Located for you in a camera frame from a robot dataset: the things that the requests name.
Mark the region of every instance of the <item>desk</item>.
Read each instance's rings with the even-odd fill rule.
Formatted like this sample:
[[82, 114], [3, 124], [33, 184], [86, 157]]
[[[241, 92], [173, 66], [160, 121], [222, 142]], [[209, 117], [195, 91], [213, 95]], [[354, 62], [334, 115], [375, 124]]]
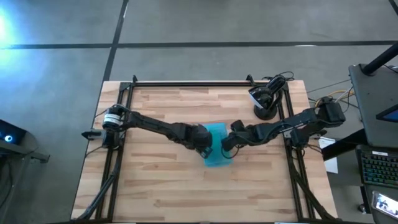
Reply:
[[[104, 83], [97, 114], [115, 104], [120, 83]], [[135, 87], [131, 109], [170, 123], [226, 123], [228, 128], [237, 119], [245, 125], [263, 123], [253, 113], [248, 89]], [[294, 113], [309, 107], [303, 81], [289, 82], [289, 90]], [[103, 115], [98, 116], [94, 128], [101, 129], [102, 121]], [[100, 140], [91, 141], [88, 151], [100, 145]], [[81, 215], [98, 193], [105, 157], [100, 149], [85, 159], [72, 218]], [[311, 190], [336, 217], [322, 155], [306, 150], [304, 158]], [[306, 213], [302, 192], [300, 198]], [[266, 145], [241, 149], [228, 167], [208, 168], [196, 152], [164, 136], [129, 129], [113, 221], [297, 221], [282, 136]]]

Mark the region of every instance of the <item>keyboard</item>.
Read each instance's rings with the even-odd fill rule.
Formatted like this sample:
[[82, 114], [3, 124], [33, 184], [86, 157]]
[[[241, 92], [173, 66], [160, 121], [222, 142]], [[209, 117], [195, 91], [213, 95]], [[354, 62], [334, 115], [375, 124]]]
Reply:
[[376, 150], [357, 151], [364, 184], [398, 189], [398, 153]]

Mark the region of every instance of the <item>white paper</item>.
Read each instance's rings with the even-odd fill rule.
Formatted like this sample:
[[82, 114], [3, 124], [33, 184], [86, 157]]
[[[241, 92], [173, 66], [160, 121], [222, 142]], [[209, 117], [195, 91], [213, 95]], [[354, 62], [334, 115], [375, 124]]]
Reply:
[[[334, 140], [334, 139], [321, 137], [319, 139], [319, 146], [321, 149], [323, 149], [324, 147], [327, 147], [335, 142], [336, 142], [336, 140]], [[325, 161], [325, 167], [326, 167], [327, 172], [332, 172], [332, 173], [338, 174], [337, 158], [334, 157], [334, 158], [331, 158], [331, 159]]]

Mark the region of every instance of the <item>black metal frame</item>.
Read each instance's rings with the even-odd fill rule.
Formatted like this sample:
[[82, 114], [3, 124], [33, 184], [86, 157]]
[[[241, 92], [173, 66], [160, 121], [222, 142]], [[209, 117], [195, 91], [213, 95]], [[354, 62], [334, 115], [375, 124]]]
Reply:
[[[118, 95], [118, 103], [123, 102], [123, 95], [126, 90], [128, 90], [128, 96], [127, 96], [127, 102], [126, 106], [130, 108], [131, 106], [131, 101], [132, 101], [132, 94], [133, 90], [135, 87], [170, 87], [170, 86], [251, 86], [252, 83], [249, 81], [241, 81], [241, 82], [138, 82], [136, 76], [133, 77], [132, 82], [122, 82], [119, 87], [119, 95]], [[290, 93], [289, 93], [289, 87], [286, 84], [284, 87], [284, 96], [286, 99], [287, 103], [287, 111], [289, 113], [289, 116], [293, 116], [293, 106], [292, 102], [290, 99]], [[284, 114], [284, 109], [282, 106], [282, 103], [278, 104], [278, 112], [279, 112], [279, 117], [280, 119], [285, 118]], [[309, 186], [308, 186], [308, 179], [307, 179], [307, 173], [305, 171], [305, 165], [304, 165], [304, 159], [301, 151], [297, 151], [297, 160], [298, 160], [298, 167], [299, 167], [299, 173], [297, 172], [293, 157], [292, 157], [292, 150], [293, 148], [288, 144], [288, 139], [283, 136], [284, 139], [284, 144], [285, 144], [285, 150], [286, 150], [286, 156], [287, 156], [287, 165], [289, 167], [289, 174], [290, 174], [290, 181], [292, 184], [292, 193], [293, 193], [293, 198], [295, 202], [295, 209], [296, 209], [296, 214], [299, 222], [303, 223], [340, 223], [340, 224], [360, 224], [360, 223], [355, 223], [355, 222], [343, 222], [341, 220], [318, 220], [315, 218], [315, 212], [314, 212], [314, 207], [313, 207], [313, 202], [316, 200], [315, 196], [312, 195]], [[113, 150], [108, 149], [108, 153], [106, 155], [106, 160], [105, 160], [105, 166], [104, 166], [104, 172], [103, 172], [103, 180], [101, 183], [101, 190], [99, 194], [96, 196], [94, 202], [90, 206], [94, 206], [96, 208], [96, 214], [94, 219], [90, 219], [92, 216], [92, 212], [90, 216], [86, 215], [84, 219], [77, 219], [77, 220], [70, 220], [69, 222], [65, 223], [111, 223], [113, 221], [113, 213], [114, 213], [114, 206], [116, 203], [116, 196], [117, 196], [117, 190], [118, 190], [118, 180], [119, 180], [119, 173], [120, 173], [120, 168], [121, 168], [121, 163], [122, 163], [122, 158], [123, 158], [123, 150], [124, 150], [124, 142], [125, 142], [125, 136], [121, 138], [119, 148], [117, 148], [118, 154], [116, 158], [116, 163], [114, 170], [112, 171], [111, 174], [110, 172], [110, 166], [111, 166], [111, 160], [112, 160], [112, 155], [113, 155]], [[306, 193], [305, 195], [305, 200], [307, 204], [307, 209], [308, 209], [308, 216], [309, 218], [303, 217], [303, 208], [301, 205], [300, 201], [300, 195], [299, 195], [299, 188], [297, 185], [302, 186], [302, 190], [304, 192], [309, 193], [310, 195], [308, 196]], [[103, 199], [104, 196], [106, 195], [106, 192], [112, 185], [112, 190], [111, 190], [111, 196], [110, 196], [110, 202], [109, 202], [109, 207], [108, 207], [108, 212], [106, 218], [103, 218]]]

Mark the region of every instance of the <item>blue light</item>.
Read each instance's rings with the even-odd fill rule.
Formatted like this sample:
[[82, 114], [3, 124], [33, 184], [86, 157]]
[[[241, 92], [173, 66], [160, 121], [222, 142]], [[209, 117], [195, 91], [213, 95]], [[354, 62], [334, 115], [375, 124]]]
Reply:
[[11, 142], [12, 136], [6, 136], [6, 137], [4, 137], [4, 140], [6, 140], [6, 142]]

